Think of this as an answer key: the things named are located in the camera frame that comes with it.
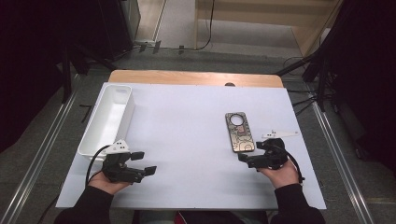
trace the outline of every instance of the metal rail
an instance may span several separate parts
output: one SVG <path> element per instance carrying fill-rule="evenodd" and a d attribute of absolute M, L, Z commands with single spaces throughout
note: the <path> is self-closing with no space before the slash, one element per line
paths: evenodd
<path fill-rule="evenodd" d="M 375 223 L 374 219 L 367 207 L 366 201 L 361 194 L 361 190 L 353 177 L 352 172 L 349 169 L 346 159 L 344 158 L 344 154 L 338 145 L 337 139 L 332 131 L 332 126 L 327 119 L 326 112 L 321 112 L 317 103 L 313 103 L 313 108 L 315 114 L 318 118 L 320 127 L 326 137 L 327 143 L 331 150 L 332 156 L 334 158 L 335 164 L 337 165 L 338 171 L 344 181 L 346 186 L 346 191 L 349 195 L 350 201 L 352 202 L 353 207 L 355 208 L 358 219 L 361 223 L 370 224 Z"/>
<path fill-rule="evenodd" d="M 0 223 L 16 223 L 18 216 L 21 213 L 21 210 L 26 203 L 30 192 L 32 191 L 35 181 L 37 180 L 38 175 L 40 174 L 40 171 L 48 155 L 50 154 L 52 145 L 55 142 L 56 137 L 58 136 L 58 133 L 64 124 L 64 120 L 67 117 L 67 114 L 69 113 L 70 108 L 76 99 L 76 93 L 81 83 L 81 78 L 79 75 L 75 76 L 74 83 L 75 85 L 71 96 L 63 105 L 61 105 L 54 121 L 49 127 L 49 131 L 47 132 L 43 142 L 41 143 L 40 148 L 35 154 L 35 157 L 32 160 L 28 171 L 26 172 L 21 183 L 18 185 L 17 190 L 15 191 L 12 200 L 8 205 L 8 208 L 4 213 Z"/>

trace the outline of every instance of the tripod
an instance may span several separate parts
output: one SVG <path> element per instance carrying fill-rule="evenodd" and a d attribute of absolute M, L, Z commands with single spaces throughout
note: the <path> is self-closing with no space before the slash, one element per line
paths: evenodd
<path fill-rule="evenodd" d="M 90 67 L 85 62 L 84 56 L 94 59 L 111 72 L 117 69 L 117 67 L 112 63 L 109 63 L 91 50 L 86 49 L 79 44 L 65 43 L 62 55 L 62 74 L 64 77 L 64 98 L 62 99 L 63 104 L 67 101 L 72 92 L 70 63 L 74 65 L 79 74 L 88 74 L 88 71 L 90 70 Z"/>
<path fill-rule="evenodd" d="M 286 75 L 287 73 L 304 66 L 305 64 L 309 63 L 308 67 L 303 73 L 303 81 L 304 82 L 312 82 L 315 77 L 319 74 L 318 76 L 318 91 L 317 91 L 317 102 L 318 106 L 320 107 L 320 110 L 322 112 L 325 111 L 324 105 L 323 105 L 323 99 L 324 99 L 324 91 L 325 91 L 325 85 L 326 85 L 326 78 L 327 75 L 329 74 L 331 70 L 331 65 L 330 65 L 330 58 L 331 58 L 331 48 L 332 44 L 335 42 L 336 38 L 340 38 L 341 36 L 341 29 L 343 28 L 344 24 L 346 23 L 348 19 L 348 15 L 351 13 L 353 8 L 355 7 L 356 3 L 346 4 L 346 2 L 343 2 L 343 5 L 341 5 L 341 9 L 338 13 L 337 18 L 335 19 L 334 25 L 332 29 L 330 30 L 329 34 L 326 36 L 324 39 L 323 43 L 319 46 L 319 48 L 312 53 L 311 55 L 302 58 L 299 62 L 293 63 L 289 65 L 288 67 L 285 67 L 281 69 L 278 72 L 275 72 L 275 75 L 278 75 L 280 77 Z"/>

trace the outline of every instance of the wooden panel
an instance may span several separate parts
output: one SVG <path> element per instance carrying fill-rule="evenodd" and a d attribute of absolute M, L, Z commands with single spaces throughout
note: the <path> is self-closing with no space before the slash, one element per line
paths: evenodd
<path fill-rule="evenodd" d="M 141 14 L 136 41 L 155 41 L 166 0 L 138 0 Z"/>
<path fill-rule="evenodd" d="M 306 26 L 291 28 L 303 57 L 314 51 L 315 43 L 319 41 L 323 31 L 335 20 L 342 2 L 342 0 L 328 1 L 326 13 L 312 18 L 311 23 Z"/>
<path fill-rule="evenodd" d="M 224 86 L 231 82 L 238 87 L 283 88 L 282 80 L 275 75 L 248 75 L 231 73 L 177 72 L 157 70 L 116 70 L 109 82 L 152 84 Z"/>
<path fill-rule="evenodd" d="M 211 2 L 195 0 L 195 48 L 197 21 L 210 19 Z M 341 3 L 342 0 L 217 0 L 213 20 L 293 26 L 300 52 L 306 56 L 333 22 Z"/>
<path fill-rule="evenodd" d="M 328 12 L 332 0 L 217 0 L 215 21 L 241 21 L 289 26 L 309 26 Z M 198 19 L 210 19 L 210 0 L 196 0 Z"/>

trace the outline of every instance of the phone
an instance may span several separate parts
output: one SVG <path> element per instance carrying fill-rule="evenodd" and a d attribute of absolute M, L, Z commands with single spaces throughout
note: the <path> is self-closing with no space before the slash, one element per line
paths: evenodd
<path fill-rule="evenodd" d="M 227 113 L 225 119 L 233 152 L 253 151 L 255 146 L 246 114 L 244 112 Z"/>

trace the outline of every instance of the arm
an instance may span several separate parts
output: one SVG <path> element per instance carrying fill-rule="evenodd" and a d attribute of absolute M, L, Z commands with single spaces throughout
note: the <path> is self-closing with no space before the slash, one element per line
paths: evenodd
<path fill-rule="evenodd" d="M 303 188 L 298 182 L 297 171 L 291 161 L 287 161 L 281 169 L 258 169 L 268 176 L 276 188 L 275 195 L 278 214 L 271 224 L 281 223 L 325 223 L 317 208 L 310 207 L 303 194 Z"/>
<path fill-rule="evenodd" d="M 55 224 L 65 223 L 110 223 L 109 210 L 114 194 L 130 183 L 111 183 L 100 172 L 95 175 L 79 197 L 76 205 L 63 210 L 55 219 Z"/>

